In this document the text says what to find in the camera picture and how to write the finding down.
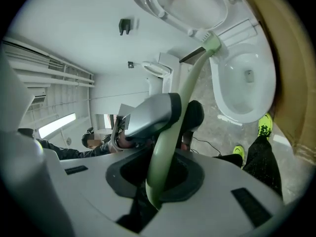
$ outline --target toilet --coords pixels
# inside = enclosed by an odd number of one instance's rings
[[[144,61],[141,66],[150,74],[146,78],[150,96],[178,92],[192,67],[190,64],[180,63],[179,58],[168,53],[159,53],[153,61]]]
[[[222,48],[210,64],[216,103],[229,119],[251,123],[270,109],[276,88],[274,61],[246,0],[134,1],[189,38],[198,40],[205,30],[220,38]]]

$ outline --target toilet lid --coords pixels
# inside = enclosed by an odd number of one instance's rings
[[[145,0],[145,6],[191,37],[201,28],[220,35],[246,20],[258,24],[245,0]]]
[[[171,70],[166,66],[155,62],[142,62],[142,67],[149,73],[156,77],[164,78],[171,74]]]

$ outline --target person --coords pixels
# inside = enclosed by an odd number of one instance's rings
[[[282,197],[281,176],[277,160],[269,143],[272,127],[273,120],[270,114],[266,113],[259,120],[258,137],[249,147],[243,171],[268,185]],[[241,145],[237,145],[233,150],[233,154],[215,158],[229,161],[241,168],[244,159],[244,148]]]
[[[33,138],[33,130],[30,128],[20,128],[18,132],[26,135],[28,137]],[[111,136],[106,135],[102,140],[95,138],[93,134],[93,127],[89,128],[86,133],[82,136],[81,142],[82,144],[91,149],[89,151],[80,152],[76,149],[67,149],[57,147],[52,143],[49,143],[48,140],[45,139],[36,139],[40,145],[45,149],[51,149],[57,153],[57,156],[60,160],[66,159],[77,159],[77,158],[88,158],[88,157],[96,157],[107,155],[111,153],[119,152],[116,150],[110,142]],[[117,144],[120,148],[132,148],[134,146],[133,142],[125,140],[124,131],[118,134]]]

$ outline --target neon yellow shoe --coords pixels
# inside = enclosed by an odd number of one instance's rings
[[[233,150],[233,154],[240,155],[242,157],[242,160],[245,158],[245,150],[243,149],[243,147],[241,145],[235,146],[235,148]]]
[[[269,113],[266,113],[261,119],[259,119],[258,137],[265,136],[269,140],[272,132],[273,121]]]

